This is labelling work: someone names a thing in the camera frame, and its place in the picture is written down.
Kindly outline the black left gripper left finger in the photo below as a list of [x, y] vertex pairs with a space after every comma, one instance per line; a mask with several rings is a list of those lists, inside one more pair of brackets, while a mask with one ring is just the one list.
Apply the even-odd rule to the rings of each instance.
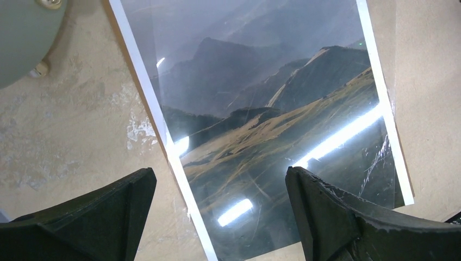
[[102, 188], [1, 224], [1, 260], [134, 260], [157, 179], [139, 169]]

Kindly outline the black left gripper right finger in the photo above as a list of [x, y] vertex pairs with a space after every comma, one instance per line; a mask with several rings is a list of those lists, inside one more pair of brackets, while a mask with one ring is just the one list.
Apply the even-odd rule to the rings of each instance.
[[460, 260], [460, 225], [381, 207], [301, 167], [285, 184], [306, 260]]

